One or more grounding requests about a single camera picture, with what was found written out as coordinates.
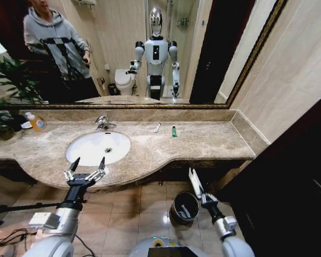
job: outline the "tiled floor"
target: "tiled floor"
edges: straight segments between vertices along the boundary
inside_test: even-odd
[[[222,256],[221,244],[211,224],[211,217],[200,209],[190,226],[172,225],[169,208],[181,191],[193,191],[188,183],[164,182],[163,186],[150,183],[116,193],[87,193],[88,202],[79,216],[78,235],[97,256],[127,256],[138,242],[152,236],[170,237],[181,245],[192,245],[210,256]],[[37,185],[28,188],[16,205],[36,202],[57,202],[65,196],[64,190]],[[225,215],[233,215],[232,209],[219,203]],[[53,211],[54,207],[40,211]],[[0,227],[0,238],[16,228],[26,228],[33,210],[9,213]],[[75,239],[76,257],[88,254],[79,240]],[[19,245],[18,256],[24,253]]]

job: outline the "person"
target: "person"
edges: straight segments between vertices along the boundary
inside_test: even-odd
[[[89,74],[90,49],[62,14],[47,0],[28,0],[32,7],[24,17],[25,45],[36,54],[49,55],[66,85],[59,88],[64,102],[99,96]]]

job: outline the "sink drain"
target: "sink drain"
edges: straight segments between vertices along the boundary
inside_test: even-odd
[[[107,154],[110,153],[110,152],[112,152],[112,151],[113,151],[113,149],[110,148],[110,147],[105,149],[105,153],[107,153]]]

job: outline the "yellow sticker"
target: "yellow sticker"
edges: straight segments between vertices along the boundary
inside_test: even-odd
[[[152,247],[164,247],[164,242],[161,239],[156,239],[152,243]]]

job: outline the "mirror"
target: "mirror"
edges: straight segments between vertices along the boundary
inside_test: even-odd
[[[0,99],[228,108],[284,2],[0,0]]]

